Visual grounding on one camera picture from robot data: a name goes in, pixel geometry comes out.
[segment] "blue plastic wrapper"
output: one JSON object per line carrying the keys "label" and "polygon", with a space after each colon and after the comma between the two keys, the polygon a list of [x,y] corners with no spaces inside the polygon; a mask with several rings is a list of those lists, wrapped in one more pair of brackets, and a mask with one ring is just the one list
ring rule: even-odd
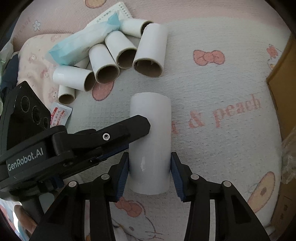
{"label": "blue plastic wrapper", "polygon": [[74,33],[57,43],[48,51],[46,59],[60,65],[74,66],[89,54],[89,49],[102,43],[106,36],[120,27],[118,13],[114,13],[106,22],[97,23]]}

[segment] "brown cardboard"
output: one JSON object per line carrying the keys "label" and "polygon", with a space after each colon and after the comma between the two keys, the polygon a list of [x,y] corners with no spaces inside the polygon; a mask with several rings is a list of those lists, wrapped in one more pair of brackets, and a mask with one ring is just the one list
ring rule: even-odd
{"label": "brown cardboard", "polygon": [[[267,77],[277,111],[281,136],[285,139],[296,126],[296,40],[291,35],[278,63]],[[296,214],[296,179],[281,183],[278,202],[271,220],[281,235]]]}

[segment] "white paper roll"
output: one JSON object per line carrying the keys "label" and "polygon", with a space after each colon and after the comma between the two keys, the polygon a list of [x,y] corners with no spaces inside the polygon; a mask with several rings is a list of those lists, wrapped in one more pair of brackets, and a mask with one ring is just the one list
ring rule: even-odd
{"label": "white paper roll", "polygon": [[131,98],[130,117],[141,115],[151,128],[147,136],[129,145],[130,188],[146,195],[164,193],[170,186],[171,103],[157,93]]}
{"label": "white paper roll", "polygon": [[89,57],[87,56],[86,58],[84,58],[83,60],[75,64],[74,66],[78,68],[86,69],[88,64],[89,64]]}
{"label": "white paper roll", "polygon": [[137,48],[122,32],[111,32],[105,38],[105,44],[120,68],[128,69],[133,66]]}
{"label": "white paper roll", "polygon": [[57,99],[61,104],[71,104],[75,100],[75,89],[60,85]]}
{"label": "white paper roll", "polygon": [[52,80],[59,85],[81,91],[90,91],[96,82],[92,71],[67,65],[57,67]]}
{"label": "white paper roll", "polygon": [[152,23],[152,21],[136,18],[126,19],[123,20],[122,24],[120,25],[120,31],[122,31],[124,34],[141,38],[145,27],[147,27],[147,25],[150,23]]}
{"label": "white paper roll", "polygon": [[89,59],[98,83],[107,84],[119,76],[119,67],[104,44],[94,45],[89,50]]}
{"label": "white paper roll", "polygon": [[168,29],[157,23],[149,24],[140,40],[133,61],[136,71],[148,77],[159,77],[165,63]]}

